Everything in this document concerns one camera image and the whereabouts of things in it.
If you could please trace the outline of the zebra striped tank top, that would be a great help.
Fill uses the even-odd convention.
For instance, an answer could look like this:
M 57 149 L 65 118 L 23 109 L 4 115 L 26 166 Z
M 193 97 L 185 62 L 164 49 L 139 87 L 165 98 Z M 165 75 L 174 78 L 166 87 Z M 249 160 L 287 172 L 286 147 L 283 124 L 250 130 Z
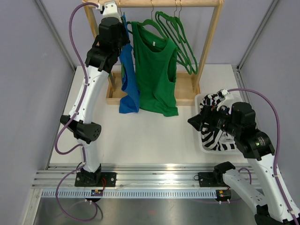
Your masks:
M 228 100 L 223 95 L 222 91 L 217 92 L 216 94 L 206 95 L 199 103 L 200 112 L 202 111 L 205 105 L 217 106 L 221 105 L 221 110 L 227 114 L 231 114 L 232 100 Z M 225 133 L 218 128 L 209 131 L 208 124 L 201 128 L 201 141 L 202 146 L 208 151 L 237 151 L 237 147 L 234 141 L 233 136 Z

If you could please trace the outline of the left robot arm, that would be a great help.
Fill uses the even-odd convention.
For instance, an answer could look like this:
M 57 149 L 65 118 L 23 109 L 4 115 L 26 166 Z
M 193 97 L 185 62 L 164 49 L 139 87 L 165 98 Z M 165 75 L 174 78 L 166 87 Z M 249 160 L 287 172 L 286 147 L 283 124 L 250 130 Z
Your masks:
M 87 52 L 83 66 L 84 79 L 75 106 L 68 115 L 60 118 L 60 122 L 73 133 L 84 149 L 82 168 L 75 180 L 77 187 L 101 186 L 106 178 L 106 175 L 101 174 L 96 143 L 102 128 L 92 121 L 92 117 L 105 80 L 117 62 L 122 47 L 130 42 L 122 19 L 103 18 L 98 29 L 99 34 Z

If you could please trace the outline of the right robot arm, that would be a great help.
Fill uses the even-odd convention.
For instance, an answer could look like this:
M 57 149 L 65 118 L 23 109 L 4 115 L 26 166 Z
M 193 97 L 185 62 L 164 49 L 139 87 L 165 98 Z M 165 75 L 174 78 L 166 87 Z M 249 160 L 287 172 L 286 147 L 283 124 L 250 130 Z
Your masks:
M 230 162 L 214 167 L 213 181 L 231 187 L 252 210 L 258 225 L 298 225 L 300 209 L 291 198 L 275 162 L 275 149 L 268 135 L 256 128 L 255 111 L 245 102 L 233 103 L 231 112 L 205 105 L 187 120 L 197 131 L 218 129 L 233 136 L 261 185 L 258 192 Z

